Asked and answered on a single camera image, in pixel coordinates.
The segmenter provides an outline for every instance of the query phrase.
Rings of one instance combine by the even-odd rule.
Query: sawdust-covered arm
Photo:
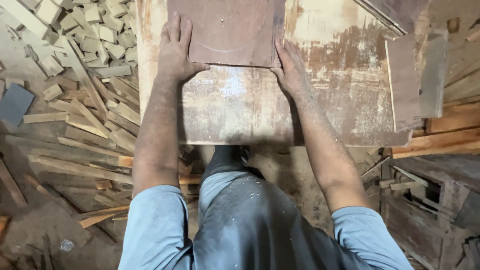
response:
[[[312,95],[303,58],[290,41],[276,42],[283,68],[271,68],[293,97],[313,174],[333,213],[348,206],[370,207],[359,174],[325,111]]]
[[[134,195],[158,185],[180,187],[178,181],[177,94],[183,82],[207,64],[192,63],[188,47],[192,24],[180,31],[180,15],[162,28],[158,74],[135,144]]]

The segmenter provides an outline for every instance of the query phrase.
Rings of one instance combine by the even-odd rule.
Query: left hand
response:
[[[186,24],[186,29],[182,29],[180,36],[180,14],[174,12],[172,22],[163,25],[160,36],[159,77],[180,83],[197,72],[210,69],[208,64],[192,63],[188,59],[188,48],[192,38],[190,20]]]

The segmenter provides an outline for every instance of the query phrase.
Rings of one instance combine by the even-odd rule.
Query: worn wooden table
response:
[[[136,3],[143,116],[167,0]],[[402,146],[409,140],[408,132],[396,134],[393,127],[384,41],[395,36],[354,1],[287,0],[285,38],[301,50],[312,90],[348,146]],[[419,47],[425,36],[417,34]],[[303,143],[296,109],[275,75],[250,67],[212,66],[189,81],[179,96],[179,136],[188,144]]]

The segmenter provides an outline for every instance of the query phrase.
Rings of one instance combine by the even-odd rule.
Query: forearm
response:
[[[325,111],[308,91],[294,98],[313,174],[331,212],[369,206],[355,163],[336,136]]]
[[[177,87],[157,75],[135,144],[134,193],[161,184],[179,187]]]

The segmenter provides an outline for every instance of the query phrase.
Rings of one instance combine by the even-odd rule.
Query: person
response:
[[[192,23],[180,15],[161,32],[158,74],[138,134],[133,193],[119,269],[413,269],[372,210],[353,160],[313,97],[302,57],[276,41],[283,68],[271,68],[298,108],[308,157],[334,222],[335,239],[312,227],[241,148],[216,147],[202,178],[199,230],[188,239],[178,181],[177,88],[209,70],[188,59]]]

